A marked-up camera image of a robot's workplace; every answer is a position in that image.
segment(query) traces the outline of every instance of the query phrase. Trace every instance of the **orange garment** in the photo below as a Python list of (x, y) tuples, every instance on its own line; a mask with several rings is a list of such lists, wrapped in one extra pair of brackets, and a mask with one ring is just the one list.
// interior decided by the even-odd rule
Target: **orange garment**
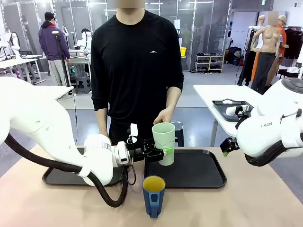
[(259, 58), (259, 52), (257, 52), (256, 57), (255, 57), (254, 67), (252, 68), (252, 73), (251, 73), (251, 80), (254, 80), (255, 75), (256, 75), (257, 66), (258, 66), (258, 58)]
[[(286, 44), (287, 36), (286, 36), (286, 32), (285, 32), (284, 28), (280, 24), (278, 24), (277, 27), (280, 29), (280, 34), (281, 34), (282, 39), (283, 39), (283, 44)], [(282, 54), (280, 62), (282, 62), (282, 60), (284, 58), (284, 53), (285, 53), (285, 48), (284, 47), (280, 47), (280, 53)]]

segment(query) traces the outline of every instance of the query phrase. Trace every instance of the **navy jacket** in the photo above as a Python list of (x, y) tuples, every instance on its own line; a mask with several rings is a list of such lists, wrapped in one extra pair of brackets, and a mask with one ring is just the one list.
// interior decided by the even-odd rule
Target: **navy jacket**
[(46, 55), (46, 58), (48, 60), (60, 60), (59, 49), (57, 46), (56, 38), (52, 33), (53, 31), (59, 31), (64, 57), (70, 58), (71, 56), (68, 51), (63, 32), (60, 29), (56, 28), (51, 22), (45, 21), (39, 31), (39, 42), (41, 49)]

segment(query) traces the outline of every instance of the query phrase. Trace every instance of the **man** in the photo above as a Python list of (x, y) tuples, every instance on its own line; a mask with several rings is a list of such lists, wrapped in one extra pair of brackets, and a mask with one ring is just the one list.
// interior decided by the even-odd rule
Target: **man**
[(58, 31), (61, 38), (61, 47), (63, 49), (64, 58), (66, 58), (67, 63), (70, 63), (70, 53), (68, 51), (67, 44), (64, 39), (63, 32), (55, 27), (56, 18), (54, 13), (46, 12), (44, 14), (45, 22), (42, 24), (39, 31), (39, 42), (41, 49), (43, 50), (46, 58), (48, 59), (49, 70), (53, 83), (57, 86), (66, 86), (66, 79), (63, 72), (62, 62), (60, 59), (60, 52), (57, 46), (57, 41), (52, 33), (53, 31)]
[(154, 124), (170, 122), (184, 80), (173, 24), (146, 11), (143, 0), (116, 3), (117, 14), (95, 31), (91, 46), (92, 100), (99, 131), (113, 145), (127, 140), (131, 123), (150, 139)]

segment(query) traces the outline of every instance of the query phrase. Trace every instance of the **green paper cup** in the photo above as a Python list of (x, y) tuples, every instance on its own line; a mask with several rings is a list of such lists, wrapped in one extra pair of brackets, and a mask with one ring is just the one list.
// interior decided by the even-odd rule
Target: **green paper cup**
[(165, 154), (163, 160), (159, 161), (162, 166), (169, 166), (174, 163), (175, 160), (175, 126), (172, 123), (164, 122), (153, 126), (152, 135), (155, 140), (155, 146), (158, 149), (168, 149), (169, 154)]

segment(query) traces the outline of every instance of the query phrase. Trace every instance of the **black pants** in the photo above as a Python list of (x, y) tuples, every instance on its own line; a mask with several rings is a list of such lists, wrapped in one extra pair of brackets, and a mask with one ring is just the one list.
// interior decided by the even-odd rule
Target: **black pants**
[[(130, 129), (131, 124), (120, 123), (115, 120), (111, 120), (108, 137), (110, 138), (112, 145), (117, 145), (118, 142), (126, 142), (130, 135), (127, 130)], [(142, 140), (148, 140), (152, 138), (153, 123), (138, 124), (138, 142)]]
[(259, 54), (257, 71), (251, 89), (257, 91), (261, 95), (265, 93), (267, 75), (275, 58), (275, 53), (260, 52)]
[(240, 75), (238, 84), (242, 84), (242, 81), (245, 79), (245, 85), (248, 86), (251, 81), (252, 68), (254, 67), (254, 62), (256, 58), (256, 52), (250, 51), (247, 59), (245, 60), (245, 66)]

